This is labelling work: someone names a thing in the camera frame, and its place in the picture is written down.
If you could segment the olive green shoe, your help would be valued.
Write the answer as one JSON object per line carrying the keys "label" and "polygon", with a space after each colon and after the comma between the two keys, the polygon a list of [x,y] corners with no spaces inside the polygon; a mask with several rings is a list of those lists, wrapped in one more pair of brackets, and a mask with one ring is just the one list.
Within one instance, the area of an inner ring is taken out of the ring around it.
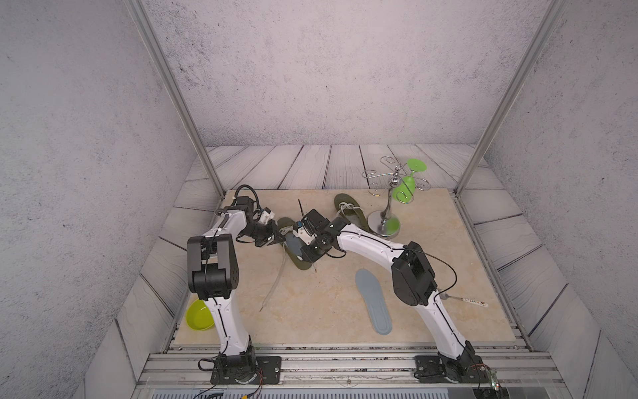
{"label": "olive green shoe", "polygon": [[367,218],[359,203],[349,194],[339,193],[334,198],[334,206],[337,210],[337,218],[348,222],[346,231],[363,231],[370,233],[371,229]]}
{"label": "olive green shoe", "polygon": [[284,255],[282,258],[282,264],[279,268],[279,271],[277,272],[277,277],[271,289],[268,291],[266,298],[262,302],[261,308],[259,309],[260,312],[262,312],[266,308],[268,302],[274,295],[277,286],[279,286],[285,269],[285,265],[288,260],[292,261],[292,263],[302,271],[308,270],[310,269],[310,267],[312,267],[312,262],[306,261],[302,257],[302,246],[304,246],[305,243],[301,239],[299,239],[299,237],[295,236],[293,232],[293,227],[295,225],[296,222],[288,217],[283,217],[277,222],[277,228],[285,239],[282,243]]}

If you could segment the grey insole one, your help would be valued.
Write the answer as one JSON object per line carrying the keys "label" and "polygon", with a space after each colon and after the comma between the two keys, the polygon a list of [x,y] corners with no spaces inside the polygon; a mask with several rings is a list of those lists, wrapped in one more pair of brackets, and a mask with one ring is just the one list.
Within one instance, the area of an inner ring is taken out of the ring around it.
{"label": "grey insole one", "polygon": [[367,269],[357,270],[355,279],[373,329],[383,336],[390,334],[393,328],[392,320],[379,280]]}
{"label": "grey insole one", "polygon": [[288,233],[285,235],[286,239],[286,248],[292,254],[293,257],[297,257],[299,259],[302,258],[302,247],[304,246],[304,242],[302,242],[299,237],[295,236],[294,233]]}

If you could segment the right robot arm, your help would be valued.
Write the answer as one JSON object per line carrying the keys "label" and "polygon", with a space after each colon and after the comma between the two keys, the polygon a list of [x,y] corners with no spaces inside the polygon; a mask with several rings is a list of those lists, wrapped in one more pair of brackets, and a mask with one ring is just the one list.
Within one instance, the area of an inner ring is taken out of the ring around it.
{"label": "right robot arm", "polygon": [[419,382],[497,386],[489,367],[450,319],[428,254],[419,244],[393,243],[342,217],[327,219],[315,209],[299,221],[280,219],[277,229],[299,262],[314,264],[335,249],[344,255],[359,254],[389,271],[395,296],[416,310],[435,339],[435,356],[415,357],[414,376]]}

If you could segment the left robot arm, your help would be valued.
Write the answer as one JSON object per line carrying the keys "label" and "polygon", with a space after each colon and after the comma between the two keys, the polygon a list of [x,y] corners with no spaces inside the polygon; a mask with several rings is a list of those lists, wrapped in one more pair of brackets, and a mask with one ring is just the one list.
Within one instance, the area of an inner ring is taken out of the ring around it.
{"label": "left robot arm", "polygon": [[219,335],[219,354],[208,360],[214,385],[276,385],[282,359],[256,354],[244,327],[233,292],[239,286],[239,262],[235,251],[242,237],[261,248],[285,241],[274,220],[274,212],[261,206],[249,185],[240,185],[231,204],[215,212],[211,230],[187,242],[189,291],[204,301]]}

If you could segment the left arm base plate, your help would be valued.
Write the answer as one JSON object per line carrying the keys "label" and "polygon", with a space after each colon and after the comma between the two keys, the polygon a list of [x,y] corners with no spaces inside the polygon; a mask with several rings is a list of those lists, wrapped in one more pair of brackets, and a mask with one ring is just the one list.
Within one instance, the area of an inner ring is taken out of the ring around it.
{"label": "left arm base plate", "polygon": [[224,355],[216,361],[210,382],[214,385],[277,385],[281,370],[281,357]]}

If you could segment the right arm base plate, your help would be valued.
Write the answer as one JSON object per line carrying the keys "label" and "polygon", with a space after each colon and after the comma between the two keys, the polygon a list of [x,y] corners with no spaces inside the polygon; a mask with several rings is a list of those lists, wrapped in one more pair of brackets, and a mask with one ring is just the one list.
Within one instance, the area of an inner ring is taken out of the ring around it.
{"label": "right arm base plate", "polygon": [[465,383],[489,385],[491,383],[488,367],[477,357],[450,359],[444,356],[416,356],[414,377],[420,383]]}

